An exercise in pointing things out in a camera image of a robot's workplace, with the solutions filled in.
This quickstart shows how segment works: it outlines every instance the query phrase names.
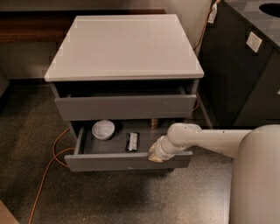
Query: white wall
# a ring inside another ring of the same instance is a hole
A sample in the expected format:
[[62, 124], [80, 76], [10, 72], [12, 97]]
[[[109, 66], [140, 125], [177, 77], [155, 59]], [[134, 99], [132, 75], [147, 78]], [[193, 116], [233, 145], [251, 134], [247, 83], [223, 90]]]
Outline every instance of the white wall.
[[[177, 14], [191, 45], [199, 41], [211, 0], [1, 0], [0, 11], [165, 9]], [[10, 79], [43, 78], [54, 43], [0, 45], [0, 67]]]

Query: concrete floor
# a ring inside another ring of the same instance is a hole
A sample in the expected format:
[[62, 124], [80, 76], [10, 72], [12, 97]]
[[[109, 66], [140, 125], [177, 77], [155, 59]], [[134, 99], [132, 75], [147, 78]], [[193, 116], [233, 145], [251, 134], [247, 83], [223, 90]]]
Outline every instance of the concrete floor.
[[[200, 109], [190, 122], [204, 125]], [[0, 200], [27, 223], [54, 139], [67, 128], [50, 86], [12, 83], [0, 101]], [[66, 134], [57, 151], [75, 146]], [[233, 160], [192, 148], [174, 171], [70, 172], [54, 162], [33, 223], [228, 223]]]

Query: drawer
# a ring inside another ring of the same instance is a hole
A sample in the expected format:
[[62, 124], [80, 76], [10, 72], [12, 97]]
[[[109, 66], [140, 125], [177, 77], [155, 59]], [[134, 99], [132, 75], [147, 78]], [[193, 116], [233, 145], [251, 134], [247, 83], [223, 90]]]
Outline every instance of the drawer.
[[80, 84], [80, 90], [68, 90], [55, 103], [64, 121], [191, 116], [195, 94], [188, 94], [183, 86], [172, 81], [169, 85], [160, 81], [157, 84]]
[[[151, 130], [145, 120], [113, 121], [113, 123], [115, 133], [107, 141], [100, 141], [92, 135], [92, 125], [80, 128], [74, 154], [65, 156], [65, 161], [72, 172], [175, 169], [189, 165], [193, 155], [190, 151], [184, 151], [163, 163], [148, 160], [149, 148], [162, 135], [166, 135], [170, 122], [163, 123], [157, 130]], [[138, 152], [125, 150], [130, 132], [139, 133]]]

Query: light switch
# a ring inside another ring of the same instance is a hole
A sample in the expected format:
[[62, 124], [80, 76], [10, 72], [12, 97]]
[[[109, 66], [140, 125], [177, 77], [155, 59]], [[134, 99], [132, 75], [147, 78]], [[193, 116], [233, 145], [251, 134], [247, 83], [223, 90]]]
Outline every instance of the light switch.
[[246, 44], [255, 52], [257, 53], [261, 43], [263, 42], [258, 36], [256, 36], [253, 32], [251, 32], [248, 36]]

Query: gray drawer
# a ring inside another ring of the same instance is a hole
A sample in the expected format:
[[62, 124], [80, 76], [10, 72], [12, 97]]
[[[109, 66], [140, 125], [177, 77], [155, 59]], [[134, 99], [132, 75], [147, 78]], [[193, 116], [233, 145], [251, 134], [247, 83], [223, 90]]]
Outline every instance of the gray drawer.
[[[182, 152], [163, 163], [148, 160], [149, 148], [166, 134], [170, 126], [168, 122], [157, 130], [150, 130], [149, 124], [143, 120], [117, 122], [115, 134], [108, 141], [96, 139], [91, 133], [91, 126], [80, 129], [74, 154], [65, 156], [72, 172], [175, 169], [189, 165], [193, 155], [190, 151]], [[127, 152], [127, 133], [133, 131], [139, 133], [138, 152]]]
[[55, 99], [64, 121], [99, 119], [145, 119], [190, 117], [195, 94], [187, 94], [183, 87], [170, 86], [165, 91], [137, 89], [135, 91], [94, 92], [87, 96], [69, 94]]

